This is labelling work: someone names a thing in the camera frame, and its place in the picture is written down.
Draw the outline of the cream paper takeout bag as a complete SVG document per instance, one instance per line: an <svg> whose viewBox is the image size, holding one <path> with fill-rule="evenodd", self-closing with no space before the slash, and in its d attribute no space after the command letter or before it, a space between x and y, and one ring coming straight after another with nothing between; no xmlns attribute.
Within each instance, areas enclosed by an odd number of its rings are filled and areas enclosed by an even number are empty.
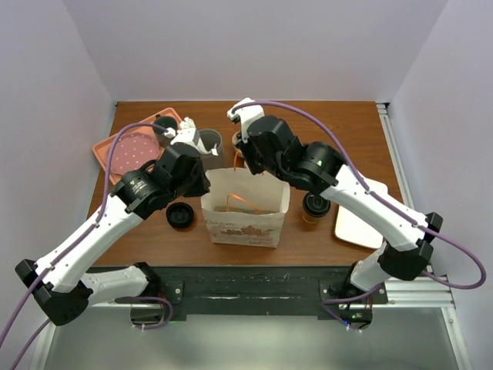
<svg viewBox="0 0 493 370"><path fill-rule="evenodd" d="M290 206L290 186L269 173L247 168L207 170L210 191L200 198L215 244L276 248Z"/></svg>

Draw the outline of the black plastic cup lid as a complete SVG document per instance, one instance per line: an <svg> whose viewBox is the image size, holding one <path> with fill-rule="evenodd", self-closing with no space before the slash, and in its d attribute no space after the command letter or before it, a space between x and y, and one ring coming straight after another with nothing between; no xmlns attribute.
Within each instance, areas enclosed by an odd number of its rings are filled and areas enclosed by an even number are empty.
<svg viewBox="0 0 493 370"><path fill-rule="evenodd" d="M330 201L321 195L307 193L302 201L304 212L312 217L323 217L330 210Z"/></svg>

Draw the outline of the brown paper coffee cup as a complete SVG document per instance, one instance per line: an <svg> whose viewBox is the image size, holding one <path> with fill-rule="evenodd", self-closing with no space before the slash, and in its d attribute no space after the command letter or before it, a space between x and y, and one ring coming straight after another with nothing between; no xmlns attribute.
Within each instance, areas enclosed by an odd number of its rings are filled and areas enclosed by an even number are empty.
<svg viewBox="0 0 493 370"><path fill-rule="evenodd" d="M307 193L302 201L302 218L309 224L316 224L320 218L329 212L331 202L321 195Z"/></svg>

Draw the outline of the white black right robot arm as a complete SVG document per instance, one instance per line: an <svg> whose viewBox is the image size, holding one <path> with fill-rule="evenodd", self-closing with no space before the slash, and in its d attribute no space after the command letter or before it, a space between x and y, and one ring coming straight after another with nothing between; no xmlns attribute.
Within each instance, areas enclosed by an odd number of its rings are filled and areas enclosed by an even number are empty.
<svg viewBox="0 0 493 370"><path fill-rule="evenodd" d="M323 142L302 144L282 119L258 113L233 121L241 126L236 148L252 174L267 171L298 190L336 203L384 237L379 249L352 266L336 289L339 298L359 303L388 278L412 281L426 270L434 238L405 218L438 231L443 221L439 215L420 214L387 194L372 196L339 152Z"/></svg>

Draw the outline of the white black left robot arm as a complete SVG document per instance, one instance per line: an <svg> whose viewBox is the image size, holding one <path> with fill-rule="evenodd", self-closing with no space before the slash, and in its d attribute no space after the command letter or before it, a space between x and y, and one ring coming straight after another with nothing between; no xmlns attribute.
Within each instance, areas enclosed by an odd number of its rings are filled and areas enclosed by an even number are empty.
<svg viewBox="0 0 493 370"><path fill-rule="evenodd" d="M178 197L201 197L210 182L200 152L185 143L168 146L158 160L126 173L98 210L44 257L15 268L39 307L57 326L87 307L120 298L154 301L161 279L145 262L104 273L88 272L119 238Z"/></svg>

